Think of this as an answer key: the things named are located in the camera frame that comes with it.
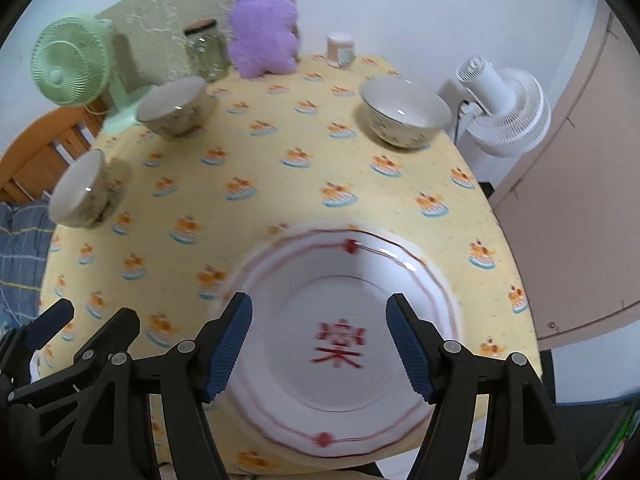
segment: glass jar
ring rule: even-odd
[[[230,66],[226,38],[216,20],[201,20],[184,28],[187,55],[193,75],[213,82],[226,75]]]

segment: chair backrest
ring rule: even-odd
[[[91,105],[102,113],[102,102]],[[82,126],[96,136],[104,118],[84,108],[58,108],[32,123],[12,142],[0,160],[0,202],[26,204],[51,192],[66,168],[67,158],[76,160],[89,150]]]

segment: tablecloth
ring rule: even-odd
[[[66,297],[76,314],[43,350],[41,375],[71,364],[123,306],[141,320],[130,348],[135,358],[194,337],[241,257],[266,237],[311,220],[368,222],[417,244],[460,302],[463,343],[486,356],[522,352],[540,371],[511,251],[449,137],[441,132],[409,152],[385,144],[364,124],[358,85],[383,75],[397,74],[380,57],[360,57],[338,70],[309,56],[292,75],[242,80],[232,73],[211,85],[215,113],[177,142],[141,126],[98,136],[95,147],[106,152],[122,198],[97,228],[55,231],[42,305]],[[328,206],[336,197],[340,206]],[[207,416],[230,472],[315,470],[239,432],[217,403]],[[169,460],[159,399],[152,409],[158,453]],[[476,417],[485,412],[486,401],[478,402]],[[419,444],[405,442],[374,458]]]

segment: white wall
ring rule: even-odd
[[[551,351],[558,402],[615,399],[640,392],[640,321]]]
[[[322,52],[334,30],[355,36],[360,52],[382,54],[456,107],[450,85],[471,54],[516,66],[539,79],[555,105],[582,53],[597,0],[298,0],[304,52]],[[478,180],[497,186],[515,159],[459,145]]]
[[[41,31],[67,12],[98,13],[121,0],[33,0],[0,48],[0,153],[18,134],[56,106],[43,97],[29,71]]]

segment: pink cabinet door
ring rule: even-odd
[[[569,121],[496,207],[542,348],[640,319],[640,56],[613,32]]]

